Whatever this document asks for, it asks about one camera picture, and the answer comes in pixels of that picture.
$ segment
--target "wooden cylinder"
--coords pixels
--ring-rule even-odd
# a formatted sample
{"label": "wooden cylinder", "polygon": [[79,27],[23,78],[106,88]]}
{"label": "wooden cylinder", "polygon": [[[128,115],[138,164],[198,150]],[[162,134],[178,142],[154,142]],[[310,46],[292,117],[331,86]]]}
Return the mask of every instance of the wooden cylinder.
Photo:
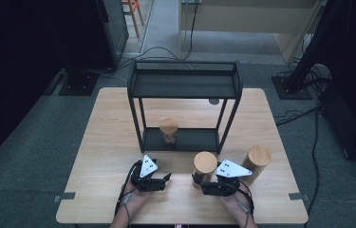
{"label": "wooden cylinder", "polygon": [[253,173],[250,176],[242,177],[241,180],[248,185],[252,184],[271,161],[272,155],[267,147],[262,145],[252,146],[242,162],[242,166]]}
{"label": "wooden cylinder", "polygon": [[178,140],[178,122],[167,118],[159,123],[159,129],[162,132],[163,143],[176,145]]}
{"label": "wooden cylinder", "polygon": [[[203,181],[210,182],[217,165],[215,155],[207,151],[200,152],[196,154],[194,164],[194,173],[199,174]],[[201,186],[194,181],[193,186],[196,189],[201,189]]]}

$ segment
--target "black cable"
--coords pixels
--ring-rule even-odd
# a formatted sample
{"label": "black cable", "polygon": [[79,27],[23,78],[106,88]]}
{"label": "black cable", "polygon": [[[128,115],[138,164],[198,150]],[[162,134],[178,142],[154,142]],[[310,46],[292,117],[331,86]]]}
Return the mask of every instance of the black cable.
{"label": "black cable", "polygon": [[129,191],[129,192],[126,192],[125,194],[123,194],[123,196],[125,197],[125,196],[129,195],[130,193],[132,193],[132,192],[134,192],[134,191],[136,191],[136,190],[137,190],[137,188],[135,188],[135,189],[133,189],[133,190],[131,190],[131,191]]}
{"label": "black cable", "polygon": [[[295,58],[293,58],[293,59],[292,59],[292,62],[288,63],[288,68],[290,69],[290,72],[293,72],[293,71],[296,69],[296,67],[297,67],[298,64],[299,64],[299,61],[300,61],[300,59],[295,59]],[[291,69],[291,68],[290,68],[291,65],[295,65],[295,68],[294,68],[294,69]]]}
{"label": "black cable", "polygon": [[320,92],[323,92],[323,86],[321,85],[321,83],[331,83],[332,80],[330,78],[322,78],[319,74],[317,74],[316,72],[314,71],[311,71],[310,73],[310,76],[316,76],[316,77],[311,77],[312,79],[303,83],[302,87],[300,88],[305,88],[305,87],[308,87],[308,86],[319,86],[320,88]]}
{"label": "black cable", "polygon": [[133,166],[131,166],[130,170],[128,171],[126,180],[124,181],[124,185],[122,186],[121,193],[119,194],[118,201],[116,202],[115,216],[116,216],[116,214],[118,214],[119,207],[121,207],[122,198],[126,195],[126,194],[124,194],[124,190],[126,189],[126,185],[127,185],[128,180],[130,179],[131,173],[133,172],[133,170],[137,167],[137,165],[138,165],[140,162],[141,162],[141,161],[136,161],[136,162],[133,164]]}
{"label": "black cable", "polygon": [[186,56],[183,58],[183,61],[187,60],[190,57],[190,55],[192,54],[192,50],[193,50],[193,30],[195,29],[198,5],[199,5],[198,0],[196,0],[196,2],[195,2],[195,15],[193,16],[192,29],[191,29],[191,32],[190,32],[190,47],[189,47],[189,50],[187,51]]}
{"label": "black cable", "polygon": [[176,60],[175,58],[172,57],[157,57],[157,56],[148,56],[141,58],[141,60],[146,60],[146,59],[167,59],[167,60]]}
{"label": "black cable", "polygon": [[[310,75],[310,74],[315,74],[315,75],[318,75],[319,77],[321,77],[321,76],[320,76],[320,70],[319,70],[319,69],[317,69],[318,72],[319,72],[319,74],[317,74],[316,72],[314,72],[314,69],[316,69],[316,68],[317,68],[316,65],[313,65],[313,66],[307,68],[304,72],[302,72],[302,74],[301,74],[302,77],[300,77],[300,78],[301,78],[301,79],[304,79],[304,81],[305,81],[305,80],[307,79],[308,75]],[[303,81],[299,81],[299,82],[298,82],[297,89],[298,89],[298,90],[301,90],[301,89],[306,88],[306,87],[308,87],[308,86],[310,86],[310,85],[312,85],[312,84],[313,84],[313,83],[308,83],[308,82],[305,83],[305,82],[303,82]]]}
{"label": "black cable", "polygon": [[[237,203],[239,203],[239,200],[237,199],[237,197],[234,195],[234,199],[237,201]],[[249,214],[248,212],[245,212],[246,213],[246,223],[245,223],[245,226],[243,228],[246,228],[248,227],[248,222],[249,222]]]}
{"label": "black cable", "polygon": [[293,110],[287,110],[284,115],[281,115],[281,116],[273,116],[273,117],[274,117],[274,118],[287,117],[287,115],[288,115],[289,113],[291,113],[291,112],[300,112],[301,114],[304,114],[304,113],[305,113],[305,112],[303,112],[303,111],[299,111],[299,110],[293,109]]}
{"label": "black cable", "polygon": [[140,55],[138,55],[138,56],[135,56],[135,57],[132,57],[132,58],[130,58],[130,59],[127,59],[126,61],[124,61],[123,63],[121,63],[121,66],[120,66],[117,70],[120,70],[120,69],[123,69],[123,68],[125,68],[125,67],[128,67],[128,66],[131,64],[131,61],[132,61],[133,59],[137,59],[137,58],[143,56],[144,54],[146,54],[148,51],[150,51],[150,50],[152,50],[152,49],[164,49],[164,50],[168,51],[174,58],[172,58],[172,57],[151,57],[151,58],[160,58],[160,59],[161,59],[161,58],[170,58],[170,59],[172,59],[172,60],[179,60],[179,58],[178,58],[174,53],[172,53],[172,51],[170,51],[168,48],[165,48],[165,47],[151,47],[151,48],[147,49],[145,52],[143,52],[142,54],[140,54]]}
{"label": "black cable", "polygon": [[314,111],[314,110],[316,110],[316,109],[320,109],[320,108],[321,108],[320,105],[319,105],[319,106],[316,106],[316,107],[314,107],[313,109],[311,109],[311,110],[309,110],[309,111],[307,111],[307,112],[305,112],[305,113],[303,113],[303,114],[301,114],[301,115],[295,115],[295,116],[291,116],[291,117],[289,117],[289,118],[287,118],[287,119],[285,119],[285,120],[281,120],[281,121],[277,122],[275,125],[276,125],[276,126],[279,126],[279,125],[282,125],[282,124],[287,124],[287,123],[292,122],[292,121],[294,121],[294,120],[296,120],[296,119],[299,119],[299,118],[301,118],[301,117],[303,117],[303,116],[306,116],[306,115],[308,115],[310,112],[312,112],[312,111]]}
{"label": "black cable", "polygon": [[[314,187],[314,192],[313,192],[313,196],[311,197],[310,200],[310,204],[308,207],[308,215],[310,214],[311,208],[313,206],[314,201],[317,198],[317,194],[319,192],[319,185],[320,185],[320,170],[319,170],[319,165],[317,163],[316,160],[316,144],[318,141],[318,136],[319,136],[319,123],[318,123],[318,115],[319,115],[319,111],[322,107],[320,106],[317,110],[316,110],[316,115],[315,115],[315,122],[314,122],[314,143],[313,143],[313,148],[311,149],[311,158],[313,159],[313,165],[314,165],[314,170],[316,172],[316,185]],[[304,228],[308,227],[308,223],[306,222],[304,224]]]}
{"label": "black cable", "polygon": [[302,58],[293,56],[292,63],[290,63],[290,64],[299,64],[299,61],[301,61],[301,59]]}
{"label": "black cable", "polygon": [[123,206],[124,206],[124,208],[126,209],[126,213],[127,213],[128,227],[129,227],[129,228],[131,228],[131,218],[130,218],[130,213],[128,212],[127,205],[126,205],[126,204],[124,204]]}
{"label": "black cable", "polygon": [[314,90],[317,93],[317,96],[320,97],[322,96],[322,93],[324,91],[323,86],[320,82],[318,82],[318,80],[320,80],[320,76],[317,75],[317,73],[315,73],[314,71],[312,71],[310,73],[310,82],[314,82],[311,84],[311,86],[314,88]]}
{"label": "black cable", "polygon": [[279,76],[280,74],[283,74],[283,76],[285,77],[287,74],[292,74],[292,71],[289,70],[289,71],[281,71],[281,72],[278,72],[276,76]]}
{"label": "black cable", "polygon": [[314,68],[312,69],[312,71],[314,72],[314,70],[317,70],[317,75],[319,76],[319,78],[321,78],[322,77],[322,73],[320,72],[320,69],[319,69],[319,67],[317,67],[317,66],[314,66]]}

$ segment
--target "wooden table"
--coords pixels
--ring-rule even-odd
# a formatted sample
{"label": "wooden table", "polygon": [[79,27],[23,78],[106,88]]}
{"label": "wooden table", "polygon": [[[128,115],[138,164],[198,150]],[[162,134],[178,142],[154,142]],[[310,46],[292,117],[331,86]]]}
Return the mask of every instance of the wooden table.
{"label": "wooden table", "polygon": [[[143,103],[148,126],[157,126],[160,120],[171,117],[182,127],[215,127],[220,108],[220,104],[212,105],[205,100],[147,99]],[[250,186],[255,221],[305,223],[308,215],[303,201],[289,197],[289,193],[299,190],[266,96],[261,89],[247,88],[217,158],[241,164],[245,152],[254,144],[267,146],[272,152],[272,162]],[[159,170],[154,178],[173,174],[165,191],[155,193],[132,223],[235,224],[216,197],[203,196],[193,187],[191,174],[196,153],[146,154],[158,159]],[[110,223],[126,175],[142,156],[126,88],[103,88],[66,186],[65,193],[75,192],[75,198],[61,201],[56,219],[61,223]]]}

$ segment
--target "person's arm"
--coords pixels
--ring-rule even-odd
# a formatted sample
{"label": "person's arm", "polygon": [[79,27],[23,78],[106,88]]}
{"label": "person's arm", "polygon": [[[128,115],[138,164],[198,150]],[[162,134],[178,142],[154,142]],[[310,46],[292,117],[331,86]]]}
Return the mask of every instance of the person's arm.
{"label": "person's arm", "polygon": [[[129,181],[124,190],[124,193],[128,193],[133,190],[134,186]],[[119,208],[118,214],[113,218],[110,228],[125,228],[130,223],[130,220],[137,214],[144,203],[151,197],[154,192],[140,192],[135,190],[131,193],[130,199],[126,204],[123,203],[124,197],[122,199],[121,207]]]}
{"label": "person's arm", "polygon": [[[240,184],[240,190],[244,191],[245,193],[249,193],[249,190],[243,185]],[[227,208],[229,214],[236,220],[237,224],[240,228],[254,228],[257,225],[254,222],[253,216],[247,214],[238,204],[237,200],[241,201],[246,205],[247,208],[250,208],[250,203],[248,200],[243,196],[243,194],[236,192],[234,195],[229,197],[218,197],[221,202]]]}

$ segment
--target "human hand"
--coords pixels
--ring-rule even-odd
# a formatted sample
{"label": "human hand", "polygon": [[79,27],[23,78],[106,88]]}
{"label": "human hand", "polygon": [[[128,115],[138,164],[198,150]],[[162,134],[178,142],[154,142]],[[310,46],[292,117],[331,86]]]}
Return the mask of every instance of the human hand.
{"label": "human hand", "polygon": [[128,180],[124,188],[118,213],[113,218],[110,228],[124,228],[130,224],[130,220],[137,214],[144,203],[154,194],[154,192],[140,192],[136,187]]}
{"label": "human hand", "polygon": [[[246,194],[250,194],[249,189],[243,184],[240,183],[239,189]],[[254,222],[253,216],[250,216],[249,213],[246,213],[242,207],[239,205],[239,201],[243,203],[246,208],[251,210],[251,203],[246,199],[242,193],[234,193],[229,197],[218,197],[218,199],[224,204],[227,208],[229,214],[236,220],[241,228],[243,227],[257,227]]]}

